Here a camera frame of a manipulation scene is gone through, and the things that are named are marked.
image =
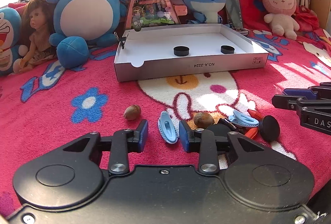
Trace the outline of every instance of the doll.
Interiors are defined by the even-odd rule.
[[[54,33],[54,4],[46,0],[30,0],[24,7],[22,38],[29,39],[29,52],[19,63],[20,73],[33,69],[56,55],[56,48],[49,43]]]

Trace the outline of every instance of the metal bolt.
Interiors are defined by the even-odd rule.
[[[302,215],[297,216],[294,220],[294,224],[304,224],[306,221],[306,218]]]
[[[23,222],[24,222],[25,224],[34,224],[34,217],[31,216],[31,215],[25,215],[25,216],[23,217]]]
[[[169,174],[169,170],[161,170],[160,173],[163,174],[163,175],[168,175]]]
[[[204,172],[215,172],[216,169],[217,169],[217,166],[212,163],[207,163],[207,164],[201,165],[201,170],[203,170]]]
[[[116,164],[113,164],[110,169],[113,171],[113,172],[123,172],[125,171],[126,169],[126,166],[122,163],[116,163]]]

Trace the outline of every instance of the purple cheek spot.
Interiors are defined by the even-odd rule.
[[[211,85],[210,90],[216,93],[225,93],[226,88],[221,85]]]

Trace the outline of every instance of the black round cap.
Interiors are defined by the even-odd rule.
[[[233,54],[234,53],[234,47],[223,45],[221,46],[221,53],[224,54]]]
[[[224,124],[212,124],[206,128],[206,130],[212,131],[216,136],[225,136],[227,137],[227,133],[231,132],[231,129]]]
[[[187,56],[190,52],[190,49],[185,46],[177,46],[173,48],[173,54],[176,56]]]
[[[273,116],[265,116],[259,123],[259,132],[265,141],[276,141],[280,134],[278,121]]]

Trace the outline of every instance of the black binder clip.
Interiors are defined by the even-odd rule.
[[[296,111],[301,126],[331,135],[331,82],[308,89],[284,89],[271,102],[275,108]]]
[[[120,45],[121,45],[121,47],[122,47],[122,50],[124,49],[124,44],[125,44],[125,41],[126,41],[127,37],[129,36],[129,33],[130,33],[130,31],[127,33],[126,36],[123,36],[123,37],[120,37],[120,38],[119,38],[118,35],[117,35],[117,33],[114,32],[114,34],[115,34],[117,40],[119,41],[119,43],[120,43]]]

